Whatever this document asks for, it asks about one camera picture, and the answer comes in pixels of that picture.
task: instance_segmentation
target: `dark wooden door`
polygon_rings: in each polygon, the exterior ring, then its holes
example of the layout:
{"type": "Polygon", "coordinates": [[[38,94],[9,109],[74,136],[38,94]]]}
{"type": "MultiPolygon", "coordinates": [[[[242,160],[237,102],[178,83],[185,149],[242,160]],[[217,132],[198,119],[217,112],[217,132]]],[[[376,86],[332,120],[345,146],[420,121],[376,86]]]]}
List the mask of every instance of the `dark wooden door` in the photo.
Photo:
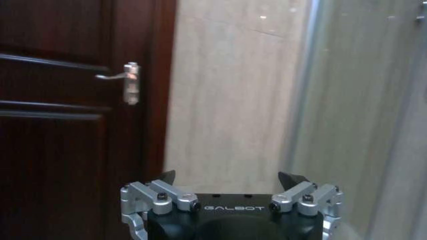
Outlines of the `dark wooden door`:
{"type": "Polygon", "coordinates": [[[127,239],[161,171],[174,0],[0,0],[0,239],[127,239]],[[139,102],[95,74],[139,65],[139,102]]]}

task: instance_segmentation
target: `logo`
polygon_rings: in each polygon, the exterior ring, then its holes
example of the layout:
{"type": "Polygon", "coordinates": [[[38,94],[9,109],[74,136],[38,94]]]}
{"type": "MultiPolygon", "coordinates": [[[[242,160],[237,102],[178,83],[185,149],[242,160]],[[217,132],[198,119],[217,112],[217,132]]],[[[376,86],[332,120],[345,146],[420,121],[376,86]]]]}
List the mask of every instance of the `logo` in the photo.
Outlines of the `logo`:
{"type": "Polygon", "coordinates": [[[208,211],[261,211],[265,207],[262,206],[234,206],[234,207],[228,207],[228,206],[205,206],[204,210],[208,211]]]}

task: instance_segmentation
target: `marble wall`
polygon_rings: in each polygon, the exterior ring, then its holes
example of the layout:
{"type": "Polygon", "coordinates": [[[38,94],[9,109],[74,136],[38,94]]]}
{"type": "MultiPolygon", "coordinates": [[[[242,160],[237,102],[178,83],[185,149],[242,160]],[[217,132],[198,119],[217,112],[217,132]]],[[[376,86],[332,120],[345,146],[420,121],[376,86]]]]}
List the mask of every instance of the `marble wall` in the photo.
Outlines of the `marble wall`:
{"type": "Polygon", "coordinates": [[[197,192],[270,193],[306,0],[179,0],[165,170],[197,192]]]}

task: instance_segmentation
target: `door lever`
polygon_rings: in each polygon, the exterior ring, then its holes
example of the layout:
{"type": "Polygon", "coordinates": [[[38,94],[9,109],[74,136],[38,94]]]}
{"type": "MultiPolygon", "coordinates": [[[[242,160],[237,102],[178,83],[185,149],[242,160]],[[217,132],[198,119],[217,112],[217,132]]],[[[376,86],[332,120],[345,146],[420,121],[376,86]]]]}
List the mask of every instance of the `door lever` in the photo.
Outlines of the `door lever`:
{"type": "Polygon", "coordinates": [[[97,79],[114,80],[123,79],[122,100],[129,105],[139,101],[139,66],[135,62],[123,65],[123,72],[114,76],[94,75],[97,79]]]}

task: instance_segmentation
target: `robotic hand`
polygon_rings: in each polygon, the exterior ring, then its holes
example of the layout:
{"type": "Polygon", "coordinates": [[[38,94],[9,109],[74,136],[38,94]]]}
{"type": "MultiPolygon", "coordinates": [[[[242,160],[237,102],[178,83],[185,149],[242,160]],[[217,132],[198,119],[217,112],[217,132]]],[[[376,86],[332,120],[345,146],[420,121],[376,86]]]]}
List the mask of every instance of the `robotic hand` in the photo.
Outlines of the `robotic hand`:
{"type": "Polygon", "coordinates": [[[119,189],[133,240],[330,240],[342,192],[278,172],[278,194],[194,194],[171,186],[174,171],[119,189]]]}

